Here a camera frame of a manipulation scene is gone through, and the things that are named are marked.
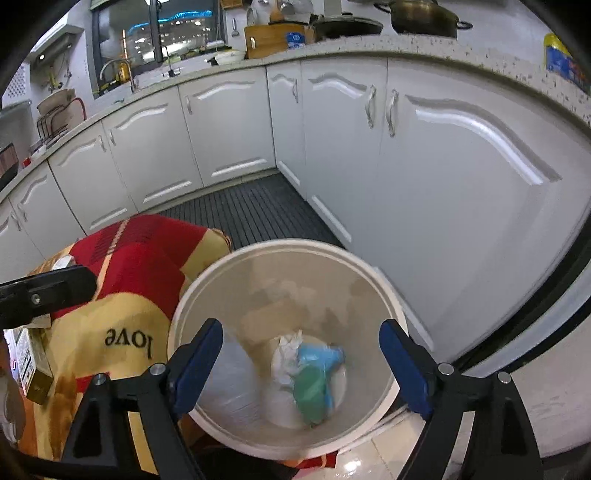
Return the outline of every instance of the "range hood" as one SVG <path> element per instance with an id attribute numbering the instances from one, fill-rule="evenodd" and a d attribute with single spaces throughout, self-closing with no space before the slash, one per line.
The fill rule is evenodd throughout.
<path id="1" fill-rule="evenodd" d="M 70 48 L 74 37 L 84 29 L 73 24 L 72 13 L 68 12 L 61 17 L 40 39 L 27 55 L 27 62 L 34 69 L 49 65 L 64 50 Z"/>

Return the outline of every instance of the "white trash can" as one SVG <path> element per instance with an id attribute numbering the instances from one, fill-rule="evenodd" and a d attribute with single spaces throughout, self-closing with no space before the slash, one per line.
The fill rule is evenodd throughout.
<path id="1" fill-rule="evenodd" d="M 379 348 L 378 332 L 389 318 L 396 318 L 407 331 L 402 308 L 389 282 L 343 249 L 309 240 L 274 240 L 215 262 L 178 304 L 168 357 L 189 343 L 210 317 L 222 323 L 224 346 L 190 415 L 206 433 L 234 450 L 272 460 L 334 452 L 377 423 L 398 393 Z M 345 353 L 345 366 L 333 378 L 336 408 L 314 428 L 286 428 L 269 421 L 260 412 L 262 400 L 255 398 L 262 395 L 260 385 L 270 376 L 273 342 L 298 330 L 303 331 L 304 341 L 320 340 L 342 347 Z M 239 366 L 242 379 L 239 369 L 230 369 L 229 377 L 223 377 L 219 368 L 224 358 L 244 359 Z M 250 390 L 238 401 L 243 404 L 236 414 L 222 414 L 224 405 L 233 401 L 235 407 L 236 401 L 212 398 L 212 393 L 224 396 L 226 390 L 247 387 Z"/>

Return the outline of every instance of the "faucet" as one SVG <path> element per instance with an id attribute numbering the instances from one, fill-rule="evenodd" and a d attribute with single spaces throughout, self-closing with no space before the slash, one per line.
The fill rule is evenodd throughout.
<path id="1" fill-rule="evenodd" d="M 107 63 L 105 63 L 103 65 L 103 67 L 100 70 L 100 74 L 99 74 L 99 78 L 101 80 L 105 79 L 105 69 L 111 65 L 112 63 L 116 63 L 118 61 L 121 61 L 123 63 L 125 63 L 127 65 L 127 71 L 129 72 L 129 83 L 131 84 L 131 93 L 135 93 L 135 83 L 134 83 L 134 74 L 131 73 L 131 64 L 129 63 L 129 60 L 126 59 L 113 59 L 113 60 L 109 60 Z"/>

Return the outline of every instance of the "white cabinet door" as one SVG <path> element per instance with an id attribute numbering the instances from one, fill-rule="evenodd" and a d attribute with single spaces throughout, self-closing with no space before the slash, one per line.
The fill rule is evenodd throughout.
<path id="1" fill-rule="evenodd" d="M 503 324 L 568 250 L 589 211 L 591 144 L 517 90 L 413 61 L 390 60 L 390 113 L 367 260 L 449 361 Z"/>
<path id="2" fill-rule="evenodd" d="M 33 170 L 8 198 L 22 227 L 46 258 L 85 236 L 47 163 Z"/>
<path id="3" fill-rule="evenodd" d="M 264 67 L 205 77 L 179 89 L 206 186 L 275 167 Z"/>
<path id="4" fill-rule="evenodd" d="M 49 165 L 87 234 L 138 212 L 115 167 L 100 122 L 55 152 Z"/>
<path id="5" fill-rule="evenodd" d="M 175 87 L 122 108 L 103 125 L 140 212 L 203 186 Z"/>
<path id="6" fill-rule="evenodd" d="M 24 277 L 44 260 L 10 202 L 4 200 L 0 204 L 0 283 Z"/>
<path id="7" fill-rule="evenodd" d="M 302 63 L 307 200 L 362 255 L 364 205 L 384 124 L 386 59 Z"/>
<path id="8" fill-rule="evenodd" d="M 267 67 L 269 101 L 277 168 L 306 198 L 306 149 L 301 64 L 291 61 Z"/>

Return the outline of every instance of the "floor mat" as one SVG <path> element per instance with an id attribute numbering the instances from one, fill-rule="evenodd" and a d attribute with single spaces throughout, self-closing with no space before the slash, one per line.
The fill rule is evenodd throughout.
<path id="1" fill-rule="evenodd" d="M 306 238 L 342 247 L 279 173 L 189 200 L 160 214 L 218 228 L 230 236 L 235 249 L 276 238 Z"/>

